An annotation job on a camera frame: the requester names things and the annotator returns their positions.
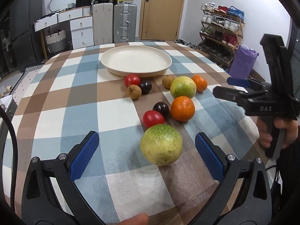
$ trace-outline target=wooden shoe rack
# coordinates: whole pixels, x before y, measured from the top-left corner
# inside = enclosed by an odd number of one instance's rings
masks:
[[[211,55],[216,56],[217,58],[221,59],[221,60],[222,60],[223,62],[225,62],[226,64],[230,64],[230,63],[233,61],[233,59],[234,59],[234,56],[235,56],[235,53],[236,53],[237,48],[239,47],[239,45],[241,44],[242,39],[244,38],[243,28],[244,28],[244,26],[245,26],[246,24],[245,24],[244,22],[242,22],[242,21],[240,20],[240,18],[238,18],[238,17],[233,17],[233,16],[230,16],[230,15],[227,15],[227,14],[224,14],[224,13],[215,13],[215,12],[210,12],[210,11],[206,11],[206,10],[202,10],[202,11],[203,11],[203,13],[207,12],[207,13],[212,14],[212,15],[215,15],[215,16],[217,16],[217,17],[221,17],[221,18],[228,19],[228,20],[230,20],[230,21],[238,22],[238,23],[239,23],[240,29],[239,29],[237,32],[233,32],[233,31],[230,31],[230,30],[221,28],[221,27],[219,27],[219,26],[217,26],[217,25],[214,25],[214,24],[209,24],[209,23],[201,22],[201,24],[202,24],[203,27],[205,27],[204,25],[208,25],[207,28],[213,27],[213,28],[216,28],[217,31],[222,32],[223,34],[224,34],[224,33],[232,34],[232,35],[234,35],[234,36],[237,37],[237,44],[235,45],[235,47],[231,47],[231,46],[229,46],[229,45],[226,45],[226,44],[222,43],[221,41],[215,40],[214,38],[212,38],[212,37],[210,37],[210,36],[208,36],[208,35],[199,33],[199,35],[200,35],[200,37],[201,37],[201,39],[202,39],[203,41],[204,41],[204,39],[203,39],[203,37],[204,37],[204,38],[207,38],[207,39],[209,39],[209,40],[212,40],[212,41],[214,41],[214,42],[216,42],[216,43],[218,43],[218,44],[220,44],[220,45],[222,45],[222,46],[224,46],[224,47],[226,47],[226,48],[228,48],[228,49],[233,50],[233,58],[228,62],[228,61],[225,61],[223,58],[220,58],[220,57],[218,57],[217,55],[215,55],[215,54],[213,54],[213,53],[211,53],[211,52],[208,52],[208,51],[206,51],[206,50],[204,49],[205,52],[207,52],[207,53],[209,53],[209,54],[211,54]]]

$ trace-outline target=silver suitcase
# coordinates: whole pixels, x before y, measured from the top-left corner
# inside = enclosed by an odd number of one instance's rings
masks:
[[[116,4],[113,8],[113,42],[134,42],[137,24],[135,4]]]
[[[113,4],[93,5],[94,44],[103,45],[113,42]]]

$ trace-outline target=dark purple fruit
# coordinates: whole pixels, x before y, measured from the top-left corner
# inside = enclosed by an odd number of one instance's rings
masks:
[[[153,107],[153,110],[162,114],[164,118],[166,118],[170,112],[168,105],[164,102],[156,103]]]
[[[152,85],[149,81],[143,81],[139,87],[142,90],[142,94],[148,94],[152,90]]]

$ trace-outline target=blue textured pad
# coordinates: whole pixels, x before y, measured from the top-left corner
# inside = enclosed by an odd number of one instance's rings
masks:
[[[238,79],[233,77],[229,77],[227,79],[227,84],[230,86],[239,86],[244,88],[250,87],[250,82],[247,79]]]
[[[223,165],[210,145],[205,141],[205,139],[203,139],[200,134],[196,135],[195,144],[197,151],[202,157],[213,179],[222,182],[224,179]]]
[[[77,156],[74,158],[74,160],[70,165],[69,176],[72,182],[81,178],[84,170],[86,169],[88,163],[90,162],[98,146],[99,146],[99,134],[95,132],[87,140],[85,145],[82,147],[82,149],[79,151],[79,153],[77,154]]]

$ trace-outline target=door frame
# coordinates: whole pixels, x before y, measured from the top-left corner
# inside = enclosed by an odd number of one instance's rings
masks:
[[[140,15],[139,15],[139,39],[140,40],[142,39],[145,1],[146,0],[142,0],[142,2],[141,2],[141,12],[140,12]],[[181,24],[181,19],[182,19],[182,12],[183,12],[184,3],[185,3],[185,0],[181,0],[180,16],[179,16],[179,22],[178,22],[178,27],[177,27],[176,39],[178,39],[178,36],[179,36],[179,29],[180,29],[180,24]]]

